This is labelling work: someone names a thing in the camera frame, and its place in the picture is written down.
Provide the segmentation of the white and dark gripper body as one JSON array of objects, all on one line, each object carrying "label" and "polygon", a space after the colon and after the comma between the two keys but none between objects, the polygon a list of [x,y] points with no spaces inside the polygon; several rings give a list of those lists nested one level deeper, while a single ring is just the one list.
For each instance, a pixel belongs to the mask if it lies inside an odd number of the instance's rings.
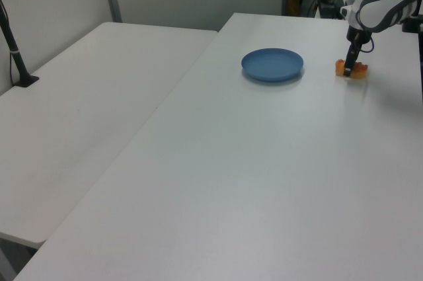
[{"label": "white and dark gripper body", "polygon": [[340,16],[348,22],[346,38],[351,45],[363,45],[371,41],[371,34],[358,21],[359,9],[360,6],[355,3],[340,8]]}]

